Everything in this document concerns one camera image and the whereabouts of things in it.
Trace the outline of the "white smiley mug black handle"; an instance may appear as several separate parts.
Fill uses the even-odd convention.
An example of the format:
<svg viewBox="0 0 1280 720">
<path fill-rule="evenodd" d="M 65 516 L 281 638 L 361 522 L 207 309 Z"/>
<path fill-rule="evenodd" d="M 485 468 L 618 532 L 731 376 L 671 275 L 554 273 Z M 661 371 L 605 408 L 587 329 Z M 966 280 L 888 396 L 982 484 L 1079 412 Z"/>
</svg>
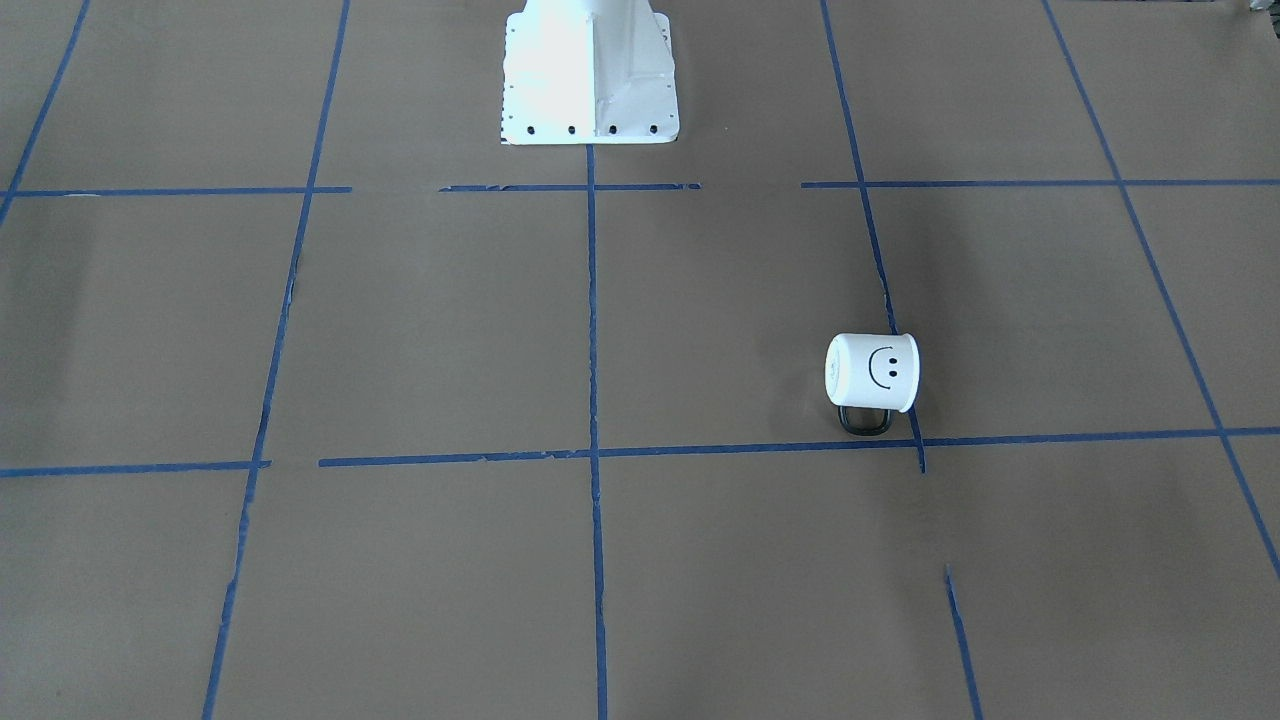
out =
<svg viewBox="0 0 1280 720">
<path fill-rule="evenodd" d="M 911 334 L 841 333 L 826 351 L 824 383 L 840 425 L 855 437 L 886 433 L 896 413 L 909 413 L 920 387 L 920 350 Z M 876 427 L 858 427 L 852 409 L 881 410 Z"/>
</svg>

